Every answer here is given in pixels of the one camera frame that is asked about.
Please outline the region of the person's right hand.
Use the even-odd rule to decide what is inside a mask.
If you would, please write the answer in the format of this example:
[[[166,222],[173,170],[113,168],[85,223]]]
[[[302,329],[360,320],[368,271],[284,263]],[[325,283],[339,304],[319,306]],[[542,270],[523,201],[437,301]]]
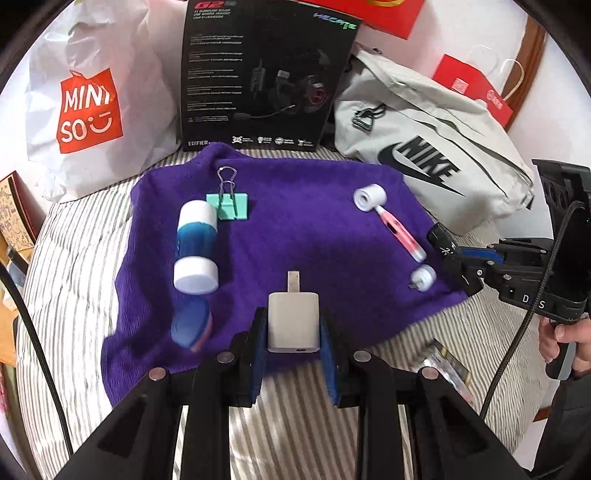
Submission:
[[[556,324],[553,326],[546,317],[539,321],[539,352],[547,364],[555,360],[560,353],[561,344],[575,342],[576,354],[572,371],[576,377],[590,372],[591,361],[591,321],[584,315],[574,324]]]

